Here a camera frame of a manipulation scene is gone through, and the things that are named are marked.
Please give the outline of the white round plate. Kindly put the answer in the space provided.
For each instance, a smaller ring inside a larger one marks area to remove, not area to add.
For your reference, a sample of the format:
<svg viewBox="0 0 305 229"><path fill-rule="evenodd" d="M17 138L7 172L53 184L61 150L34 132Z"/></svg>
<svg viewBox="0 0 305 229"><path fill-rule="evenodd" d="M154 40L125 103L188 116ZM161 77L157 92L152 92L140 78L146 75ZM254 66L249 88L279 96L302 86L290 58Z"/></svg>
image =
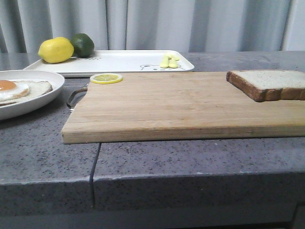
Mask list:
<svg viewBox="0 0 305 229"><path fill-rule="evenodd" d="M1 71L2 80L22 81L30 80L34 82L48 81L52 90L43 95L37 96L25 102L10 104L0 107L0 119L6 120L37 110L54 100L61 92L65 79L58 73L38 71L38 70L9 70Z"/></svg>

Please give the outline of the toasted bread slice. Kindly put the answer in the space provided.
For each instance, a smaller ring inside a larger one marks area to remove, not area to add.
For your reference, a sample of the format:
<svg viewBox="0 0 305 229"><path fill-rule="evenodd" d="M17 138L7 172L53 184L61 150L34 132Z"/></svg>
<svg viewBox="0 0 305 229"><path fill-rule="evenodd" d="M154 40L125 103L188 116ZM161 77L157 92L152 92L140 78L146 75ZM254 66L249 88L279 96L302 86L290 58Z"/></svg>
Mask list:
<svg viewBox="0 0 305 229"><path fill-rule="evenodd" d="M292 70L229 71L226 80L256 102L305 99L305 73Z"/></svg>

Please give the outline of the white rectangular tray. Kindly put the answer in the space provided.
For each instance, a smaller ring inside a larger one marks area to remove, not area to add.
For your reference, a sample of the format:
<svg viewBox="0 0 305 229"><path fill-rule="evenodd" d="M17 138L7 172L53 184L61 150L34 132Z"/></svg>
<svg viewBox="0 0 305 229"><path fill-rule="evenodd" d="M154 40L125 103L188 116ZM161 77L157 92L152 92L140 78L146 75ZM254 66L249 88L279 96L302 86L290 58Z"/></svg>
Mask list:
<svg viewBox="0 0 305 229"><path fill-rule="evenodd" d="M160 63L165 55L177 57L178 67L161 68ZM38 60L25 69L55 72L64 77L90 77L98 73L183 72L191 71L194 65L172 50L108 50L95 51L89 58L72 57L55 64Z"/></svg>

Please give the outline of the bottom bread slice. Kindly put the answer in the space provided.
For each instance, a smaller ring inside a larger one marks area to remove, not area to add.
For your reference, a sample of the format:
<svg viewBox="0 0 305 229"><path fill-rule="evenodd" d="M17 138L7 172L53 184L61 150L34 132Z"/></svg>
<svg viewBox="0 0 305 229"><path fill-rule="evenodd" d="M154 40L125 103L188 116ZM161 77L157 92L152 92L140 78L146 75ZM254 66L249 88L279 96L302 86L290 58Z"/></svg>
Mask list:
<svg viewBox="0 0 305 229"><path fill-rule="evenodd" d="M26 83L30 88L30 92L26 96L18 98L18 99L0 101L1 106L26 102L28 100L34 99L36 97L44 95L44 94L46 94L48 92L51 92L53 90L51 83L48 82L48 81L39 81L39 82L17 81L17 82Z"/></svg>

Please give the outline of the wooden cutting board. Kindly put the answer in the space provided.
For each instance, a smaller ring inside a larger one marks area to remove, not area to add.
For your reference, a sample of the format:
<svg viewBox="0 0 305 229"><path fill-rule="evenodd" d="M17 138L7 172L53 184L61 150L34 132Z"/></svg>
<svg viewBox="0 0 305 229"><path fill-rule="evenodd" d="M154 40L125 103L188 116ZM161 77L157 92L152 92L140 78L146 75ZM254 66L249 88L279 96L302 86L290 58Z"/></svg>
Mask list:
<svg viewBox="0 0 305 229"><path fill-rule="evenodd" d="M255 102L225 72L125 73L89 83L61 134L66 144L304 136L305 104Z"/></svg>

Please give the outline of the left yellow-green small utensil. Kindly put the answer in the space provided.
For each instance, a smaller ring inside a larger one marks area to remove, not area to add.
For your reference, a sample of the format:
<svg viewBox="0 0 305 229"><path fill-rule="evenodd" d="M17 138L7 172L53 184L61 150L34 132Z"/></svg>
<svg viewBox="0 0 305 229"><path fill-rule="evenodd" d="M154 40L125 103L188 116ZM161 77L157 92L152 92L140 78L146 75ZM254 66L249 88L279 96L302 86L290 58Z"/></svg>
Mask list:
<svg viewBox="0 0 305 229"><path fill-rule="evenodd" d="M163 56L163 59L160 63L160 67L161 68L168 68L169 67L169 56L167 54L165 54Z"/></svg>

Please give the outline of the yellow-green small utensil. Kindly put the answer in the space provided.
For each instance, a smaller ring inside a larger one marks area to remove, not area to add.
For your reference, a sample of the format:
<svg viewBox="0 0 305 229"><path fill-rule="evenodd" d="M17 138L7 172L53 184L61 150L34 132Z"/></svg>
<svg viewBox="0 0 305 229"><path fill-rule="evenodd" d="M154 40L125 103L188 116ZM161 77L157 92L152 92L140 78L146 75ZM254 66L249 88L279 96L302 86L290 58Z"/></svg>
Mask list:
<svg viewBox="0 0 305 229"><path fill-rule="evenodd" d="M163 59L160 63L160 67L161 68L168 68L169 67L169 56L167 54L165 54L163 56Z"/></svg>
<svg viewBox="0 0 305 229"><path fill-rule="evenodd" d="M168 67L169 68L178 68L178 61L179 61L179 57L173 55L173 54L167 54L168 57Z"/></svg>

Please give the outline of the yellow lemon slice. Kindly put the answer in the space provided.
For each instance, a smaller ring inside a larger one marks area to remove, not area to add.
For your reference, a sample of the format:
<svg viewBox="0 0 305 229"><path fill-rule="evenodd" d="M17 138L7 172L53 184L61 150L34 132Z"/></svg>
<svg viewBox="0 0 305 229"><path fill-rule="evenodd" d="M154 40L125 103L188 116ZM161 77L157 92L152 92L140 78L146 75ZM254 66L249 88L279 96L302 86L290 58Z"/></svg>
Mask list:
<svg viewBox="0 0 305 229"><path fill-rule="evenodd" d="M112 84L123 80L123 76L116 73L101 73L90 77L90 81L96 84Z"/></svg>

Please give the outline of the right yellow-green small utensil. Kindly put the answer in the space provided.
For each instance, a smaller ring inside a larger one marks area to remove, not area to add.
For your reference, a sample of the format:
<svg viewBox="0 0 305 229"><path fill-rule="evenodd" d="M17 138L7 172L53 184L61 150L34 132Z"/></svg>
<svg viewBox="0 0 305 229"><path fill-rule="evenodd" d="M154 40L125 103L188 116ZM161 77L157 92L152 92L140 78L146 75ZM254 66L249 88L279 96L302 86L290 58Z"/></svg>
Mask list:
<svg viewBox="0 0 305 229"><path fill-rule="evenodd" d="M167 54L168 57L168 67L169 68L178 68L178 61L179 61L179 57L173 55L173 54Z"/></svg>

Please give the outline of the grey curtain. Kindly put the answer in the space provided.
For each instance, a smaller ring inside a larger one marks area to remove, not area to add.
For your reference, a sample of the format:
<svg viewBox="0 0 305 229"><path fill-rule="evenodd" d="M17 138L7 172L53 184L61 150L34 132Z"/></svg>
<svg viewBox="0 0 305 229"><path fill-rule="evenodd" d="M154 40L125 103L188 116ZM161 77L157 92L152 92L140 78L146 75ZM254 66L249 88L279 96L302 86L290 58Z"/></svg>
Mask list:
<svg viewBox="0 0 305 229"><path fill-rule="evenodd" d="M3 0L0 51L88 34L97 50L302 51L302 0Z"/></svg>

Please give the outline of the green lime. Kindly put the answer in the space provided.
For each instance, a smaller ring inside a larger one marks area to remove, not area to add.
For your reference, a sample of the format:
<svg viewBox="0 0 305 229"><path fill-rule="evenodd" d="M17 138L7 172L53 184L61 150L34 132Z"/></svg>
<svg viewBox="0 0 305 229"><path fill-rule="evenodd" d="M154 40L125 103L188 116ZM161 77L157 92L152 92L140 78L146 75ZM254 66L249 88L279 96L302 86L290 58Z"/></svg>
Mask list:
<svg viewBox="0 0 305 229"><path fill-rule="evenodd" d="M85 33L77 33L72 36L71 44L74 47L74 56L80 58L89 57L94 51L94 42Z"/></svg>

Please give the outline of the fried egg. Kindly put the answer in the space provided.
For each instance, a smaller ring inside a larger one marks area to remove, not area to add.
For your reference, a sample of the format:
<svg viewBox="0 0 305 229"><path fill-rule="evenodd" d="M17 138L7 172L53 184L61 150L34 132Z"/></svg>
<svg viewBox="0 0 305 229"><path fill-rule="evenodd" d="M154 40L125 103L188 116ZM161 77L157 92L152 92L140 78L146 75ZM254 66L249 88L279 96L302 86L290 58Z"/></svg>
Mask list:
<svg viewBox="0 0 305 229"><path fill-rule="evenodd" d="M8 80L0 81L0 100L12 100L26 96L30 88L26 83L14 82Z"/></svg>

